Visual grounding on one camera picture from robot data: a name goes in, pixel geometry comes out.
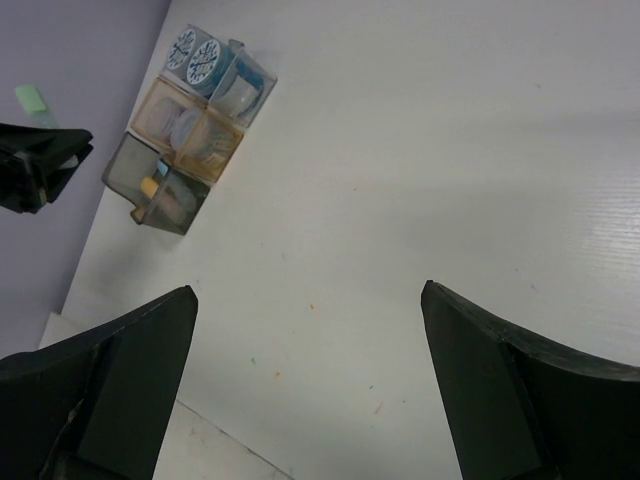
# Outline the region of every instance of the yellow object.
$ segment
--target yellow object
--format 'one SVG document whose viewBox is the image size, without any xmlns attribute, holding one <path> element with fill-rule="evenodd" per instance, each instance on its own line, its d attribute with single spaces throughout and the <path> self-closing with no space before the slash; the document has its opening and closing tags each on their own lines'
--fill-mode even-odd
<svg viewBox="0 0 640 480">
<path fill-rule="evenodd" d="M 140 183 L 140 190 L 144 193 L 149 199 L 152 199 L 153 196 L 158 191 L 158 184 L 151 177 L 144 177 L 142 179 L 142 183 Z"/>
</svg>

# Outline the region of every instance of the green tip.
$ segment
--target green tip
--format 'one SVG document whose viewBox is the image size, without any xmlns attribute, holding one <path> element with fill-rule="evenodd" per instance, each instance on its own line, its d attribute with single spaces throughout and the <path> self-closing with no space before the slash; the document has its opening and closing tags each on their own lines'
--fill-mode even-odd
<svg viewBox="0 0 640 480">
<path fill-rule="evenodd" d="M 41 113 L 48 110 L 47 104 L 35 85 L 21 85 L 16 87 L 16 97 L 24 111 L 29 115 L 32 113 Z"/>
</svg>

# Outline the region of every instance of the white table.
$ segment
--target white table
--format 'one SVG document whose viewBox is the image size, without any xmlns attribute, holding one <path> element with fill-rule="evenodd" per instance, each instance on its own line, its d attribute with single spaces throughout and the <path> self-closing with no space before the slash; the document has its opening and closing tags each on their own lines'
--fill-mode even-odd
<svg viewBox="0 0 640 480">
<path fill-rule="evenodd" d="M 303 480 L 460 478 L 429 278 L 640 364 L 640 4 L 174 0 L 142 92 L 188 22 L 279 83 L 186 237 L 105 192 L 66 317 L 191 284 L 180 400 Z"/>
</svg>

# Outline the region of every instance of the gray wall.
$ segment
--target gray wall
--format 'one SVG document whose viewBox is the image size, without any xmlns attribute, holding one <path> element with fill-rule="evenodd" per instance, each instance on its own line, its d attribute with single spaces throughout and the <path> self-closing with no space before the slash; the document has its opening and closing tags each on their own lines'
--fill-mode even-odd
<svg viewBox="0 0 640 480">
<path fill-rule="evenodd" d="M 37 347 L 64 302 L 170 0 L 20 0 L 0 16 L 0 122 L 29 123 L 17 85 L 40 87 L 58 123 L 93 153 L 37 215 L 0 209 L 0 358 Z"/>
</svg>

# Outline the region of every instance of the wall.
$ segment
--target wall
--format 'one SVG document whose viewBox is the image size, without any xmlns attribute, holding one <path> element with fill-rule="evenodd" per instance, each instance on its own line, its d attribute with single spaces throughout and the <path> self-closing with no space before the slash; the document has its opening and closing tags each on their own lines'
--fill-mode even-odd
<svg viewBox="0 0 640 480">
<path fill-rule="evenodd" d="M 94 151 L 55 204 L 0 211 L 0 358 L 37 348 L 64 302 L 102 192 L 100 174 L 126 127 L 170 0 L 22 0 L 0 18 L 0 121 L 28 124 L 14 95 L 35 83 L 62 127 Z"/>
</svg>

